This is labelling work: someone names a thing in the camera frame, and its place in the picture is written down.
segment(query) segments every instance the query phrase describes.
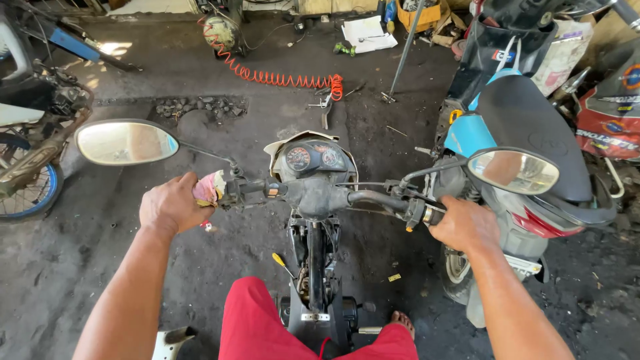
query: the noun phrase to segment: motorcycle seat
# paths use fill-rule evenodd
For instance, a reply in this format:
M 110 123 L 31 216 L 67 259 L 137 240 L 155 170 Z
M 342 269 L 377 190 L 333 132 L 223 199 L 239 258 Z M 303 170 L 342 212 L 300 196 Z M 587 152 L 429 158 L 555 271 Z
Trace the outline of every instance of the motorcycle seat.
M 570 202 L 589 202 L 591 181 L 573 131 L 526 76 L 496 79 L 480 93 L 478 114 L 499 147 L 538 154 L 560 170 L 549 193 Z

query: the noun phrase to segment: hand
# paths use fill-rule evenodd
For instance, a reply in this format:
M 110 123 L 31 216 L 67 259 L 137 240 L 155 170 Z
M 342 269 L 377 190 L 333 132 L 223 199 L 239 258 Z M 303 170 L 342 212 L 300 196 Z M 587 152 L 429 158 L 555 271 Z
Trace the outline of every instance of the hand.
M 448 247 L 471 254 L 483 249 L 500 249 L 500 229 L 495 214 L 475 202 L 445 195 L 440 202 L 447 213 L 429 232 Z
M 198 176 L 188 172 L 147 191 L 140 204 L 141 226 L 167 228 L 177 234 L 208 219 L 215 208 L 196 204 L 191 189 L 197 182 Z

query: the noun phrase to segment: dirty floor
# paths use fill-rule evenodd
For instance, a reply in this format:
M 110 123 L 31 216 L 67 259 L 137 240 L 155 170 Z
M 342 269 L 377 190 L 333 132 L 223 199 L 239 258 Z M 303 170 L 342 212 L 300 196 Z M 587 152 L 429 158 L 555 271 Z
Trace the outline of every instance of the dirty floor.
M 280 19 L 253 19 L 243 28 L 250 45 L 281 25 Z M 262 148 L 307 129 L 320 131 L 319 102 L 313 91 L 244 81 L 213 58 L 195 22 L 90 24 L 101 42 L 126 50 L 124 61 L 143 67 L 121 73 L 103 64 L 80 63 L 56 51 L 57 65 L 70 70 L 96 93 L 91 120 L 157 120 L 156 99 L 207 95 L 244 99 L 246 113 L 222 121 L 191 117 L 177 126 L 201 147 L 233 155 L 248 177 L 266 175 Z M 242 63 L 276 73 L 344 78 L 345 94 L 366 80 L 363 90 L 336 105 L 327 131 L 357 159 L 360 179 L 399 179 L 430 165 L 413 150 L 430 147 L 438 105 L 456 70 L 449 49 L 417 42 L 411 47 L 397 87 L 398 102 L 383 104 L 402 51 L 404 31 L 393 49 L 355 58 L 333 55 L 342 40 L 339 23 L 316 24 L 300 42 L 291 28 L 276 30 Z M 401 134 L 389 127 L 404 133 Z M 187 171 L 204 176 L 225 164 L 181 150 L 176 156 L 135 167 L 101 167 L 73 148 L 63 161 L 66 181 L 60 200 L 43 221 L 0 226 L 0 358 L 68 359 L 83 325 L 114 274 L 137 230 L 138 204 L 149 188 Z M 191 325 L 199 335 L 180 359 L 216 359 L 225 296 L 234 280 L 264 279 L 274 295 L 288 292 L 287 274 L 271 260 L 278 252 L 292 263 L 284 231 L 289 210 L 268 204 L 245 211 L 219 211 L 214 234 L 192 229 L 172 244 L 166 273 L 161 329 Z M 407 233 L 403 224 L 381 215 L 344 212 L 337 271 L 344 294 L 376 304 L 360 325 L 387 322 L 392 309 L 407 312 L 416 327 L 421 359 L 492 359 L 484 329 L 466 320 L 464 307 L 445 297 L 438 278 L 440 244 L 426 228 Z M 555 239 L 547 250 L 551 281 L 525 282 L 527 289 L 580 359 L 635 358 L 640 352 L 640 241 L 609 227 Z M 401 274 L 389 282 L 388 276 Z M 365 345 L 370 336 L 356 335 Z

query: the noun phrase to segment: power drill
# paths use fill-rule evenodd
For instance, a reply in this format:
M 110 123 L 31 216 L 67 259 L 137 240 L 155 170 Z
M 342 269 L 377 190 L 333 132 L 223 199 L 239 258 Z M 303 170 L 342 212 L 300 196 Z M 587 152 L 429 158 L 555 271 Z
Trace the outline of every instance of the power drill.
M 356 56 L 356 47 L 353 46 L 350 48 L 344 46 L 344 44 L 342 44 L 342 42 L 339 42 L 338 44 L 335 44 L 335 46 L 333 47 L 333 53 L 338 55 L 340 53 L 345 53 L 345 54 L 349 54 L 351 55 L 351 57 Z

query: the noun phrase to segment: yellow screwdriver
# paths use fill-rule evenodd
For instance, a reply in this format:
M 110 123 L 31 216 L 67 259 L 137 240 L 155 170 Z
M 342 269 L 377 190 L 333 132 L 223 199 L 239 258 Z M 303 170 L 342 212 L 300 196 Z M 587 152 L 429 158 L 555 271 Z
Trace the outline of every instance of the yellow screwdriver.
M 282 261 L 282 259 L 280 258 L 280 256 L 278 254 L 276 254 L 275 252 L 273 254 L 271 254 L 271 256 L 273 256 L 273 259 L 280 264 L 280 266 L 282 266 L 284 268 L 284 270 L 286 270 L 289 275 L 291 275 L 291 279 L 296 279 L 295 276 L 293 276 L 293 274 L 289 271 L 289 269 L 287 269 L 287 265 L 284 265 L 284 261 Z

